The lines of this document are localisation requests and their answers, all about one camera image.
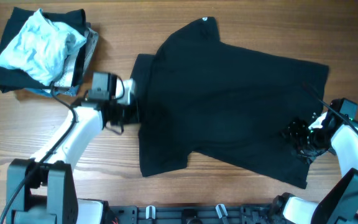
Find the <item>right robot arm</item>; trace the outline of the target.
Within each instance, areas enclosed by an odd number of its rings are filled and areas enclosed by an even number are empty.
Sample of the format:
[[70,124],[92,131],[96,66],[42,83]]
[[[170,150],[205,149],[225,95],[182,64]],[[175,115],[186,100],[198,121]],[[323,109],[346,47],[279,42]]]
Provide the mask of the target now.
[[268,217],[290,223],[358,223],[358,127],[352,120],[337,128],[331,138],[342,174],[341,180],[320,201],[310,202],[292,194],[279,195]]

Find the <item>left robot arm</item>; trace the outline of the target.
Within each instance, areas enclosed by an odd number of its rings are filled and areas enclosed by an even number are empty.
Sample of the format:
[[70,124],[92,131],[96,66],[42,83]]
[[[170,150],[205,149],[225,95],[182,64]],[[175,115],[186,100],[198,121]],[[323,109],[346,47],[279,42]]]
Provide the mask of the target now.
[[109,223],[114,213],[103,200],[77,197],[73,170],[88,144],[106,126],[123,125],[131,105],[122,100],[78,100],[51,140],[29,159],[7,170],[6,205],[0,223]]

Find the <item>black t-shirt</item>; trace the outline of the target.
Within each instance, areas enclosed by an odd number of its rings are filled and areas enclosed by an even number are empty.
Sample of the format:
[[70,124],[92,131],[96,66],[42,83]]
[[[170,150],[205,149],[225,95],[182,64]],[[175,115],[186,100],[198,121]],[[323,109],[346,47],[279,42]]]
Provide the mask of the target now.
[[153,55],[137,56],[143,176],[184,169],[198,152],[301,189],[310,161],[282,131],[322,112],[329,67],[221,42],[213,17],[174,32]]

